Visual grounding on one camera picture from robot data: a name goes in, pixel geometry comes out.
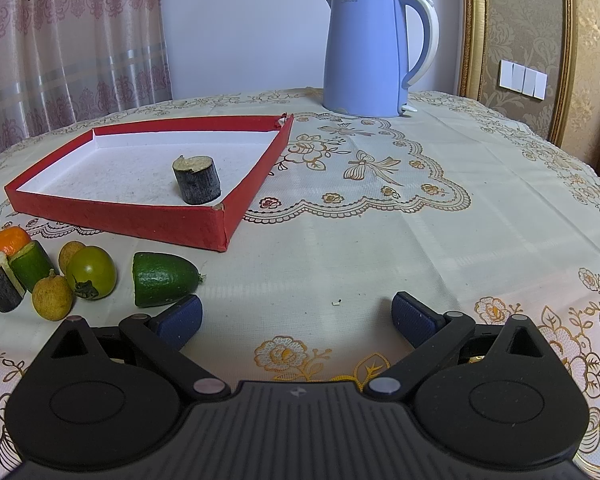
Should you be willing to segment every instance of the cut branch segment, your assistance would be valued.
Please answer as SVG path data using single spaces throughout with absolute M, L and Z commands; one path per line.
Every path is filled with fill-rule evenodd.
M 221 194 L 220 179 L 210 156 L 179 156 L 173 163 L 182 199 L 189 205 L 211 202 Z

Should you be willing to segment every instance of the green fruit half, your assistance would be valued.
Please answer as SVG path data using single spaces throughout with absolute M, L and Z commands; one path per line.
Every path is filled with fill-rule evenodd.
M 29 292 L 33 292 L 37 282 L 48 278 L 50 270 L 55 271 L 54 264 L 37 240 L 29 242 L 9 258 L 9 266 Z
M 66 268 L 66 280 L 78 298 L 99 300 L 116 286 L 116 266 L 107 251 L 87 246 L 72 256 Z
M 132 274 L 139 307 L 173 303 L 200 284 L 196 266 L 175 254 L 136 253 Z

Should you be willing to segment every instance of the curtain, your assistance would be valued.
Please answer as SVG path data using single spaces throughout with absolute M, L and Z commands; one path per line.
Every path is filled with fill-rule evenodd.
M 160 0 L 0 0 L 0 152 L 169 99 Z

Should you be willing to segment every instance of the light switch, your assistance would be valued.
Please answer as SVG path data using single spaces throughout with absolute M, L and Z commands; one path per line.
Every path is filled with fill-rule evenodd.
M 506 60 L 500 61 L 500 86 L 511 90 L 513 77 L 513 63 Z
M 536 88 L 534 89 L 534 97 L 544 99 L 544 91 L 546 90 L 546 74 L 536 72 Z
M 516 92 L 522 92 L 522 85 L 525 82 L 525 67 L 513 64 L 513 77 L 511 82 L 511 89 Z
M 534 90 L 536 89 L 536 76 L 538 72 L 530 68 L 525 68 L 525 81 L 522 85 L 522 93 L 533 97 Z

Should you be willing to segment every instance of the orange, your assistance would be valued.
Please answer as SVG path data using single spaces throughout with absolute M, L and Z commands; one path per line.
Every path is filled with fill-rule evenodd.
M 13 256 L 30 241 L 31 237 L 22 227 L 7 227 L 0 231 L 0 251 L 7 256 Z

